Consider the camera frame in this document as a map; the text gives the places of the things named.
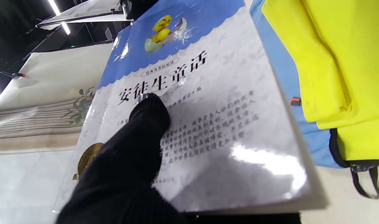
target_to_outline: plant illustration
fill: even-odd
[[[64,114],[64,116],[60,119],[69,116],[69,119],[72,119],[69,121],[70,124],[83,124],[87,111],[89,110],[91,102],[94,98],[94,88],[94,86],[90,87],[86,90],[86,92],[84,92],[83,89],[80,89],[79,94],[81,97],[73,102],[73,109],[67,109],[66,114]]]

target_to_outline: yellow fabric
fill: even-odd
[[[379,159],[379,0],[266,0],[298,73],[305,118],[338,128],[346,160]]]
[[[338,135],[343,159],[379,159],[379,119],[338,128]]]
[[[296,62],[306,120],[314,122],[348,111],[349,103],[343,95],[335,62],[302,3],[267,0],[262,12]]]

